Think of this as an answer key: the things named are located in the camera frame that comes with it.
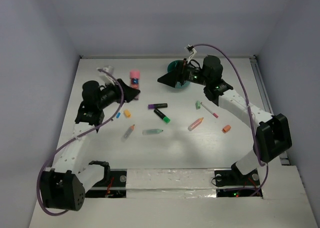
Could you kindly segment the teal round pen holder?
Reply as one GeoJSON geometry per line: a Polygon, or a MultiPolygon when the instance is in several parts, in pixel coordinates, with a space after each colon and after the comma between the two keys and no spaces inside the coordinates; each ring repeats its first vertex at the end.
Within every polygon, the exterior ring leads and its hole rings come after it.
{"type": "Polygon", "coordinates": [[[190,82],[189,81],[186,81],[184,82],[183,84],[179,81],[179,71],[180,71],[180,64],[181,64],[182,60],[174,60],[172,61],[168,66],[167,66],[167,72],[168,73],[171,73],[171,72],[174,72],[175,74],[175,89],[177,90],[186,90],[189,85],[190,85],[190,82]]]}

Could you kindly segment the pink capped bottle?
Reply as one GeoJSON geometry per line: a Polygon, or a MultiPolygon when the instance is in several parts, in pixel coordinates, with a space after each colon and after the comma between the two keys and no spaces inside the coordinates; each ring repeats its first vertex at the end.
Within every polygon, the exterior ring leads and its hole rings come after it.
{"type": "Polygon", "coordinates": [[[139,81],[140,81],[140,71],[139,70],[131,70],[129,73],[130,77],[130,86],[134,89],[139,89],[139,81]]]}

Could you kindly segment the purple black highlighter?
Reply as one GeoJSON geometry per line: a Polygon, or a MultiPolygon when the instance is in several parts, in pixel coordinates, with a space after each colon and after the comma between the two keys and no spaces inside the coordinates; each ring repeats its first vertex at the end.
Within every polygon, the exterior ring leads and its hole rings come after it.
{"type": "Polygon", "coordinates": [[[160,109],[160,108],[168,108],[167,103],[156,103],[156,104],[149,104],[147,106],[148,109],[160,109]]]}

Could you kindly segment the green black highlighter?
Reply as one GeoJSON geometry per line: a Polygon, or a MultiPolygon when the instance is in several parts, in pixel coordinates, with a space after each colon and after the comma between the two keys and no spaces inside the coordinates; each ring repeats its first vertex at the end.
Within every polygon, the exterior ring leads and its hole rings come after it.
{"type": "Polygon", "coordinates": [[[154,113],[161,118],[166,124],[168,124],[171,120],[165,114],[163,114],[159,109],[154,109],[154,113]]]}

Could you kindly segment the pink white marker pen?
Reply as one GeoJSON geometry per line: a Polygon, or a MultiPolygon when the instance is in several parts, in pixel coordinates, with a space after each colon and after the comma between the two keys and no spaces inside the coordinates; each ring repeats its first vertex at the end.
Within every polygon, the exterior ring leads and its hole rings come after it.
{"type": "Polygon", "coordinates": [[[216,117],[216,118],[219,117],[218,114],[216,114],[215,112],[213,112],[212,110],[210,110],[203,102],[201,102],[200,104],[201,104],[201,106],[202,106],[205,110],[207,110],[207,111],[208,111],[210,114],[212,114],[214,117],[216,117]]]}

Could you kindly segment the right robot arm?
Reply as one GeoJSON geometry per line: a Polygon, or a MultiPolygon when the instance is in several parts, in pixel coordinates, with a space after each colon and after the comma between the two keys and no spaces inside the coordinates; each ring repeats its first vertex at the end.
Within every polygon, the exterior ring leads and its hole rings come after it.
{"type": "Polygon", "coordinates": [[[222,78],[223,66],[218,57],[208,55],[202,67],[195,67],[189,59],[177,62],[176,67],[158,78],[158,82],[175,87],[191,82],[204,86],[206,98],[240,119],[252,131],[253,149],[231,166],[230,178],[242,184],[249,173],[266,165],[292,147],[289,122],[285,115],[273,115],[252,105],[222,78]]]}

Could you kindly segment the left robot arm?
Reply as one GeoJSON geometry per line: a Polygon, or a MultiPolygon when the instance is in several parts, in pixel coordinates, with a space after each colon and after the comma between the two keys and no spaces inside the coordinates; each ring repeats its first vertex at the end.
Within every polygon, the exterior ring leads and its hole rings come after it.
{"type": "Polygon", "coordinates": [[[116,102],[131,102],[140,90],[127,86],[121,79],[100,85],[91,80],[82,86],[82,102],[77,111],[73,137],[54,154],[55,163],[47,161],[37,179],[37,199],[41,208],[53,216],[50,209],[78,211],[86,193],[96,184],[111,182],[111,169],[106,161],[89,160],[86,153],[91,138],[106,124],[104,109],[116,102]]]}

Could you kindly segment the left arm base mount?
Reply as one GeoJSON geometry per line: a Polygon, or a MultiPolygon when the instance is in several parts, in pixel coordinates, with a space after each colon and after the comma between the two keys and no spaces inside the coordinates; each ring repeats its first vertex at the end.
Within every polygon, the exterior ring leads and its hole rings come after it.
{"type": "Polygon", "coordinates": [[[86,198],[126,198],[127,170],[111,169],[108,162],[91,161],[90,166],[103,167],[103,178],[86,192],[86,198]]]}

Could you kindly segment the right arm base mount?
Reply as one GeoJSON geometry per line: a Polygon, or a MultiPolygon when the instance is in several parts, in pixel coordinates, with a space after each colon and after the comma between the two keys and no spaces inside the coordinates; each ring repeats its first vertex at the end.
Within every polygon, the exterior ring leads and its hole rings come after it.
{"type": "Polygon", "coordinates": [[[236,178],[232,170],[215,170],[211,179],[218,198],[262,197],[260,177],[257,169],[241,178],[236,178]]]}

